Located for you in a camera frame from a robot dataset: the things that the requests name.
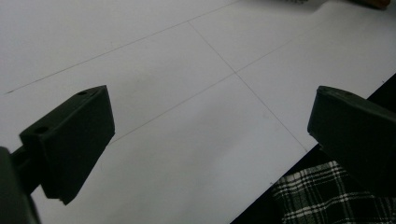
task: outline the plaid fabric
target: plaid fabric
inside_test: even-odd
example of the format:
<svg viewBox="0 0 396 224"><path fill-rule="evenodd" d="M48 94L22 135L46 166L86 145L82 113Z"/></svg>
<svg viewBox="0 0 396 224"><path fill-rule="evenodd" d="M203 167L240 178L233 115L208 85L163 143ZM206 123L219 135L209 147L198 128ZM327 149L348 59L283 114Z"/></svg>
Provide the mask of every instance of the plaid fabric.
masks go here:
<svg viewBox="0 0 396 224"><path fill-rule="evenodd" d="M283 223L396 223L396 201L364 191L335 161L283 176L272 194Z"/></svg>

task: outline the screw hole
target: screw hole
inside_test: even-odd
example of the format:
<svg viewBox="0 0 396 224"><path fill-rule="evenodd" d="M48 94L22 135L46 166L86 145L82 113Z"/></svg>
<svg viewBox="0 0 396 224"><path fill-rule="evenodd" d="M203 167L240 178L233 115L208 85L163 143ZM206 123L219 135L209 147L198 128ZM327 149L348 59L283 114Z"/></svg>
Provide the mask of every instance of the screw hole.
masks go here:
<svg viewBox="0 0 396 224"><path fill-rule="evenodd" d="M49 128L48 127L39 127L35 130L35 133L44 133L46 131L48 131Z"/></svg>

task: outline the black and white checkered cloth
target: black and white checkered cloth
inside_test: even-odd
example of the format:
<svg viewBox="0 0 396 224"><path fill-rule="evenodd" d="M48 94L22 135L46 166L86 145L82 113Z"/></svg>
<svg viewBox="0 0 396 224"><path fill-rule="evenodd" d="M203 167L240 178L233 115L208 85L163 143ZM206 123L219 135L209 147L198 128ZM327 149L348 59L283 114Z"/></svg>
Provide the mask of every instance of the black and white checkered cloth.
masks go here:
<svg viewBox="0 0 396 224"><path fill-rule="evenodd" d="M283 223L396 223L396 201L365 191L335 161L283 176L272 194Z"/></svg>

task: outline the table surface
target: table surface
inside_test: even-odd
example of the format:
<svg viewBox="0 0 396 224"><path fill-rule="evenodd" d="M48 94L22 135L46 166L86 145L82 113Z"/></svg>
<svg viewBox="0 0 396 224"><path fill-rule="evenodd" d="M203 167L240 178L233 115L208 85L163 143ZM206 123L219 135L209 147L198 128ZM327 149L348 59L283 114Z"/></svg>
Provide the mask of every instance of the table surface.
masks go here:
<svg viewBox="0 0 396 224"><path fill-rule="evenodd" d="M369 96L396 71L396 6L348 1L4 1L0 143L107 85L116 135L47 223L230 223L316 142L319 85Z"/></svg>

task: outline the black plastic part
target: black plastic part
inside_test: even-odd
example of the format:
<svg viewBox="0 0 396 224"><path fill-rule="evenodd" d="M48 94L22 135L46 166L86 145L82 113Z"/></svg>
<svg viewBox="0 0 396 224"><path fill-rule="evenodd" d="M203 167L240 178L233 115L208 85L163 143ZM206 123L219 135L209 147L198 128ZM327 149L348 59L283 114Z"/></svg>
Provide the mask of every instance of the black plastic part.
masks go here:
<svg viewBox="0 0 396 224"><path fill-rule="evenodd" d="M319 87L308 132L377 196L396 196L396 114L348 91Z"/></svg>
<svg viewBox="0 0 396 224"><path fill-rule="evenodd" d="M396 74L387 80L378 90L367 98L367 100L396 113ZM320 150L320 145L317 144L290 168L285 175L291 175L303 169L314 167L328 161L332 161L332 158L322 152ZM236 218L232 224L282 223L279 209L272 199L271 189L272 188L269 188L265 191L264 194Z"/></svg>
<svg viewBox="0 0 396 224"><path fill-rule="evenodd" d="M21 133L24 149L15 160L28 157L37 170L22 182L34 186L39 179L48 198L70 203L114 133L106 86L77 93Z"/></svg>
<svg viewBox="0 0 396 224"><path fill-rule="evenodd" d="M0 199L0 223L39 223L32 199L21 188L11 156L3 147L0 147Z"/></svg>

